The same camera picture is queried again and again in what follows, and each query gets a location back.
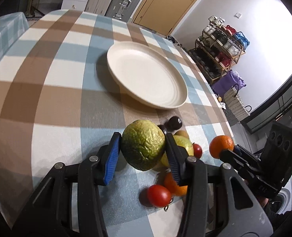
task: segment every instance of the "light switch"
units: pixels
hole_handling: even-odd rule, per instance
[[[237,12],[236,15],[235,15],[235,17],[238,18],[238,19],[240,19],[241,16],[242,16],[242,15],[241,15],[241,13],[239,13],[239,12]]]

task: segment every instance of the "bag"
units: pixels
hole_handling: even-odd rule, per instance
[[[238,95],[238,91],[236,90],[235,87],[230,88],[224,94],[224,100],[225,100],[226,106],[232,111],[235,117],[239,121],[241,121],[245,119],[246,117],[250,116],[250,111],[252,110],[252,107],[250,105],[248,106],[243,105],[243,102]]]
[[[234,85],[238,85],[238,89],[245,87],[246,84],[242,78],[231,70],[228,71],[220,80],[212,85],[212,89],[221,97]]]
[[[248,39],[244,36],[244,34],[241,31],[236,32],[236,34],[232,35],[232,37],[243,45],[244,50],[246,50],[246,48],[250,44]]]

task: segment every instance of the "avocado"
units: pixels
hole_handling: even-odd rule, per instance
[[[132,167],[146,171],[153,168],[164,154],[164,134],[149,120],[136,120],[123,134],[121,151]]]

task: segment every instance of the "silver suitcase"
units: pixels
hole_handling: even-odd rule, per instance
[[[106,16],[128,22],[140,0],[112,0]]]

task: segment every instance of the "blue bag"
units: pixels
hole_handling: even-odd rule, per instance
[[[232,35],[232,37],[243,45],[244,50],[246,50],[246,48],[250,44],[248,39],[244,36],[244,34],[241,31],[236,32],[236,34]]]

